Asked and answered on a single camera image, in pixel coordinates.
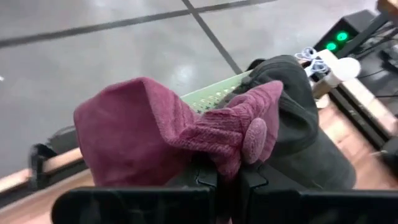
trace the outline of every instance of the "gray cap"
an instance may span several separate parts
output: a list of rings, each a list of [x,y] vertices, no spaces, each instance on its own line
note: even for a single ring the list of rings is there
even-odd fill
[[[278,138],[267,162],[308,188],[353,188],[355,169],[320,129],[307,74],[294,57],[283,55],[260,63],[219,107],[233,96],[273,80],[282,81],[284,91],[279,100]]]

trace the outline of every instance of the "green led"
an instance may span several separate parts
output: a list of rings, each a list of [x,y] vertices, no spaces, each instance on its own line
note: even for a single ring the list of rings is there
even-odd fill
[[[326,44],[326,49],[328,49],[330,51],[334,51],[337,49],[337,45],[333,42],[329,42],[328,44]]]
[[[338,41],[346,41],[348,39],[348,33],[345,31],[341,31],[341,32],[337,33],[336,39]]]

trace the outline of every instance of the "black bracket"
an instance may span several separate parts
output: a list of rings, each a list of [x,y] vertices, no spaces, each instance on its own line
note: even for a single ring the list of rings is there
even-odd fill
[[[29,187],[32,190],[40,190],[47,186],[48,178],[44,173],[44,162],[56,155],[57,153],[45,144],[32,146],[29,154],[29,168],[32,172]]]

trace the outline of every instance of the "white cable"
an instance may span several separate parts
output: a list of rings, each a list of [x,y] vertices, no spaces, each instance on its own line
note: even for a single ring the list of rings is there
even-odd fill
[[[326,73],[329,71],[329,67],[323,62],[322,59],[318,58],[318,52],[312,47],[304,48],[301,53],[295,54],[294,57],[299,60],[311,62],[307,68],[304,68],[308,77],[315,72]]]

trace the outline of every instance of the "concrete floor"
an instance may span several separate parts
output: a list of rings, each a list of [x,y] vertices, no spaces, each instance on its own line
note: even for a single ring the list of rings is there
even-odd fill
[[[5,0],[0,2],[0,176],[73,124],[105,86],[147,76],[179,95],[254,58],[312,46],[374,0]]]

